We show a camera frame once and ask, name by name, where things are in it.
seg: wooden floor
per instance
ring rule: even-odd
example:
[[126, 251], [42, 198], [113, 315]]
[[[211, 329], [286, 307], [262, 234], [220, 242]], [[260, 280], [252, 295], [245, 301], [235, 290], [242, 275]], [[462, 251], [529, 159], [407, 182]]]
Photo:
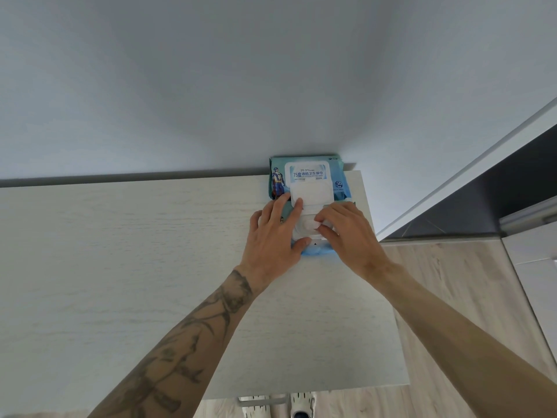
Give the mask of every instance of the wooden floor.
[[[385, 245], [385, 249], [431, 292], [557, 382], [555, 361], [500, 240]], [[410, 385], [319, 392], [316, 418], [474, 417], [398, 315], [397, 324]], [[242, 418], [242, 412], [231, 399], [203, 401], [196, 418], [209, 417]], [[286, 408], [275, 407], [273, 417], [288, 417]]]

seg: gray wall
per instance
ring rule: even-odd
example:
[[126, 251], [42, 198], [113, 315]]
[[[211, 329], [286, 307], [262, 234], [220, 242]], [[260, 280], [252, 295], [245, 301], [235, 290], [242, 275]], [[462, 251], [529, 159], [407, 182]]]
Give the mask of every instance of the gray wall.
[[381, 230], [557, 96], [555, 13], [557, 0], [0, 0], [0, 179], [339, 152]]

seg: forearm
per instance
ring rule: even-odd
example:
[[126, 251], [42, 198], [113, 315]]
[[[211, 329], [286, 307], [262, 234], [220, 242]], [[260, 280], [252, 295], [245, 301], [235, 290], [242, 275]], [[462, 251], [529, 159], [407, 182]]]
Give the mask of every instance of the forearm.
[[557, 386], [401, 266], [372, 281], [478, 418], [557, 416]]
[[149, 352], [90, 417], [193, 416], [255, 296], [246, 277], [234, 270]]

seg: alcohol wipes pack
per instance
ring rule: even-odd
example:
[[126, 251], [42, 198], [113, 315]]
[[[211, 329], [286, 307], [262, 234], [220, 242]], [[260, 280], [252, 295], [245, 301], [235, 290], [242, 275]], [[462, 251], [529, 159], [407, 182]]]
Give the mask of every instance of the alcohol wipes pack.
[[317, 228], [315, 215], [335, 201], [350, 201], [350, 188], [344, 175], [344, 163], [338, 155], [310, 157], [272, 157], [270, 159], [269, 197], [276, 199], [290, 192], [290, 202], [282, 210], [286, 220], [298, 198], [303, 199], [303, 211], [292, 234], [293, 241], [310, 237], [306, 255], [332, 252], [332, 248]]

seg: shoe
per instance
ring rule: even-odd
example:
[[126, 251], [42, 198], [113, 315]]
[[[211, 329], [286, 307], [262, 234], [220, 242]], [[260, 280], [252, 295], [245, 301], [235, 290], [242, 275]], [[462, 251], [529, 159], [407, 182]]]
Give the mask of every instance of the shoe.
[[315, 407], [314, 392], [290, 393], [290, 416], [292, 418], [313, 418]]
[[[268, 396], [243, 396], [240, 400], [263, 400], [269, 399]], [[271, 407], [265, 406], [243, 406], [244, 418], [271, 418]]]

